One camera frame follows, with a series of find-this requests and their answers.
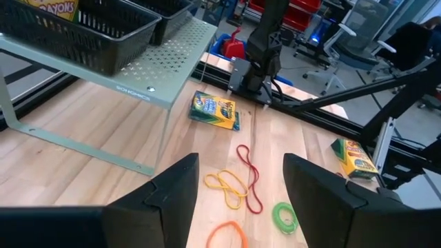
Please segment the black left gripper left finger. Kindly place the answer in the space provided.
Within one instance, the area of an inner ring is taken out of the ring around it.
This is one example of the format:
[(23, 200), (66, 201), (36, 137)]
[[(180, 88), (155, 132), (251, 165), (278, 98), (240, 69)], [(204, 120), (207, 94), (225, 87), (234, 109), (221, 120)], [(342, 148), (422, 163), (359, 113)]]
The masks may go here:
[(103, 209), (107, 248), (185, 248), (198, 193), (191, 153)]

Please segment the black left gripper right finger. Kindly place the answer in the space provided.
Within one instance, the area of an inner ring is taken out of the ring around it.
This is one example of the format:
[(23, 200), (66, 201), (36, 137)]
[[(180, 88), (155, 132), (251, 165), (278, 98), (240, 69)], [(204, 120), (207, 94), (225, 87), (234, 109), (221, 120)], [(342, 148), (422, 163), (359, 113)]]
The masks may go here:
[(283, 177), (308, 248), (346, 248), (353, 213), (366, 200), (343, 177), (295, 154), (284, 155)]

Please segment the green spiral coil keyring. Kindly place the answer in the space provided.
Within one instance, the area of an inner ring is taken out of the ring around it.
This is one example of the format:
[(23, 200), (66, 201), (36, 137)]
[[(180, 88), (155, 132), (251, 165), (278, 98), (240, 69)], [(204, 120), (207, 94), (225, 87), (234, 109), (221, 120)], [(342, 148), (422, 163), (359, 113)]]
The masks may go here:
[[(291, 216), (291, 219), (288, 221), (283, 220), (281, 218), (282, 211), (286, 211)], [(289, 203), (277, 203), (272, 209), (271, 217), (275, 226), (284, 234), (292, 234), (298, 228), (298, 219), (296, 213), (294, 208)]]

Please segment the yellow green crayon box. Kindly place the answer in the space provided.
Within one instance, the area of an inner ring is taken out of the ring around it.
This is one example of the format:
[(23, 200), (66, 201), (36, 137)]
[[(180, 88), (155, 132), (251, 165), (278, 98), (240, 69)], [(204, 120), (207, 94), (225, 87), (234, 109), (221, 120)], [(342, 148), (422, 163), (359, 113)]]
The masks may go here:
[(337, 138), (331, 148), (348, 177), (371, 180), (378, 175), (375, 165), (358, 142)]
[(50, 12), (58, 17), (77, 22), (80, 0), (21, 0), (22, 2)]
[(240, 115), (236, 110), (236, 102), (202, 91), (194, 93), (189, 118), (228, 130), (240, 130)]

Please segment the yellow rubber band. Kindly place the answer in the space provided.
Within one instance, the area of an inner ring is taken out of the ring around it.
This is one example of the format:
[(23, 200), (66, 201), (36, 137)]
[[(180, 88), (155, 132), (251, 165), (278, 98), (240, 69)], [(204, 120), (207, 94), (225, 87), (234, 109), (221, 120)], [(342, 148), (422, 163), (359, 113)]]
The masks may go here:
[[(223, 177), (223, 174), (231, 176), (240, 187), (233, 187)], [(243, 201), (249, 195), (249, 190), (246, 184), (232, 171), (222, 169), (215, 174), (206, 174), (203, 178), (204, 184), (210, 189), (222, 190), (224, 193), (225, 204), (233, 210), (238, 210), (242, 207)]]

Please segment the black plastic mesh basket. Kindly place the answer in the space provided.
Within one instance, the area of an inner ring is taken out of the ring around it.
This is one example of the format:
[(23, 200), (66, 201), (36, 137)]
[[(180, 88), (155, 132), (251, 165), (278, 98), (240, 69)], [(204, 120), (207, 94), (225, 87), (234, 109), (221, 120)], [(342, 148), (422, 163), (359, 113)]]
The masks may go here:
[(150, 43), (161, 45), (174, 35), (191, 18), (195, 7), (190, 0), (126, 0), (148, 12), (157, 14), (161, 20), (156, 24)]
[(73, 21), (20, 0), (0, 0), (1, 33), (104, 75), (140, 56), (160, 21), (124, 0), (79, 0)]

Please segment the black office chair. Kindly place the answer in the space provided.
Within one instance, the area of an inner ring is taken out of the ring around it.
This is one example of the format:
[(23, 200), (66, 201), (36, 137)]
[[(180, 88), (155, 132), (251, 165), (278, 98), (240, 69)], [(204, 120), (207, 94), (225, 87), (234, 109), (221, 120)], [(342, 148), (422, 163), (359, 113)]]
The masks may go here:
[(392, 68), (405, 72), (420, 65), (426, 57), (437, 58), (440, 52), (432, 44), (434, 30), (429, 30), (417, 23), (409, 22), (401, 26), (385, 43), (393, 47), (392, 53), (386, 48), (380, 49), (376, 56), (392, 65)]

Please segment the white mesh office chair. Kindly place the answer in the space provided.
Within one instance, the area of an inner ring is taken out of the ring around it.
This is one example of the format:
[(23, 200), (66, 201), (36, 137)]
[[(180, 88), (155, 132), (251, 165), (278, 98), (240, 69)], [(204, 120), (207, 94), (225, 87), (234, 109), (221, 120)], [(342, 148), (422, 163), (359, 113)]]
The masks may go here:
[(387, 17), (388, 8), (376, 0), (357, 0), (353, 8), (338, 24), (339, 30), (324, 44), (324, 52), (329, 58), (334, 72), (308, 71), (303, 78), (315, 76), (325, 80), (325, 88), (320, 93), (322, 96), (328, 93), (332, 85), (345, 89), (337, 71), (342, 64), (349, 67), (370, 71), (380, 62), (376, 55), (381, 49), (393, 54), (396, 49), (388, 43), (377, 40), (378, 47), (368, 51), (373, 43), (376, 32)]

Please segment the orange rubber band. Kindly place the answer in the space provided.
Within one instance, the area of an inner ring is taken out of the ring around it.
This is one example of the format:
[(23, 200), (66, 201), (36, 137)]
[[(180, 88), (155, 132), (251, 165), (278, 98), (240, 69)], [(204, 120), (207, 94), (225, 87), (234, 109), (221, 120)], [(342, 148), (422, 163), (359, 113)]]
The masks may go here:
[(216, 232), (224, 227), (227, 227), (227, 226), (232, 226), (238, 232), (240, 239), (241, 239), (241, 248), (249, 248), (249, 241), (247, 239), (245, 232), (243, 231), (241, 226), (236, 221), (233, 221), (233, 220), (227, 221), (227, 222), (222, 223), (222, 224), (218, 225), (217, 227), (215, 227), (210, 232), (210, 234), (207, 238), (207, 241), (205, 243), (205, 248), (210, 248), (211, 241), (212, 241), (213, 237), (215, 236)]

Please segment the red rubber band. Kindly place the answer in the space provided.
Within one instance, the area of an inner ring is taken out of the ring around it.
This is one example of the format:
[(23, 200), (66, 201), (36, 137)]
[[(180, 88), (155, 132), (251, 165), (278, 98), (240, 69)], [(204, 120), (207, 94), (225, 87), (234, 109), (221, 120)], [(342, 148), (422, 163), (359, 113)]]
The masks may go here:
[(260, 178), (260, 173), (257, 169), (257, 167), (251, 162), (250, 159), (250, 148), (248, 148), (248, 146), (240, 144), (237, 146), (236, 148), (236, 153), (239, 157), (239, 159), (246, 164), (246, 166), (248, 166), (250, 172), (253, 175), (252, 181), (248, 186), (248, 189), (250, 190), (252, 196), (255, 198), (256, 202), (258, 203), (258, 209), (253, 209), (252, 206), (250, 205), (250, 196), (247, 196), (245, 199), (246, 202), (246, 206), (248, 208), (248, 210), (250, 210), (251, 213), (253, 214), (261, 214), (263, 211), (263, 204), (260, 200), (260, 198), (257, 196), (256, 194), (256, 189), (255, 189), (255, 185), (258, 182), (259, 178)]

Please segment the sage green perforated metal riser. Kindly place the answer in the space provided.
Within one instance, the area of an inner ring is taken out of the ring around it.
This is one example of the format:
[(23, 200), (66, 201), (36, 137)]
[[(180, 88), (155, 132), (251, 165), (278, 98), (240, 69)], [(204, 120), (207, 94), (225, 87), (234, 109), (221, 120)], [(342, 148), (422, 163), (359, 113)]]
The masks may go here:
[[(188, 77), (192, 75), (206, 49), (212, 44), (216, 30), (215, 25), (192, 18), (162, 45), (149, 46), (141, 56), (126, 64), (113, 76), (93, 72), (2, 33), (0, 48), (170, 111)], [(0, 106), (6, 124), (11, 129), (147, 176), (154, 174), (154, 167), (20, 122), (1, 71)]]

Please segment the red plastic container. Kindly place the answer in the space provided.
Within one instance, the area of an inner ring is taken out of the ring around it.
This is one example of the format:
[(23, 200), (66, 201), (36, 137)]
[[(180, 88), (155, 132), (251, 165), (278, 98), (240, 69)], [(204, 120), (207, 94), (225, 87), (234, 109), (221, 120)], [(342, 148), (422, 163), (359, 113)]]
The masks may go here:
[(238, 26), (231, 34), (231, 37), (225, 39), (221, 46), (221, 54), (229, 59), (240, 58), (245, 59), (245, 44), (236, 38), (236, 35), (241, 31), (241, 27)]

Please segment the red storage bin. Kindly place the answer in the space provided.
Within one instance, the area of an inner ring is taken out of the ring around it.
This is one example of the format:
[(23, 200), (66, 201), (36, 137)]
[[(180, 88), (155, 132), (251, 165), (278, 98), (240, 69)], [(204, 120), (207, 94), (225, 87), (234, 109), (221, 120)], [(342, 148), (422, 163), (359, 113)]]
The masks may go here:
[(317, 13), (321, 4), (322, 0), (289, 0), (283, 23), (303, 32), (309, 27), (312, 16)]

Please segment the person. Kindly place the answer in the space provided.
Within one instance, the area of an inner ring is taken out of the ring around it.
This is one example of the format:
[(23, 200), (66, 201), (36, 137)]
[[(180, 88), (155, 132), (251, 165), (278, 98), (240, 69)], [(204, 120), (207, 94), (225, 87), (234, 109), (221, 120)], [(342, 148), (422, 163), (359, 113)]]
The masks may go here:
[(435, 54), (441, 54), (441, 16), (431, 17), (420, 25), (432, 31), (428, 46)]

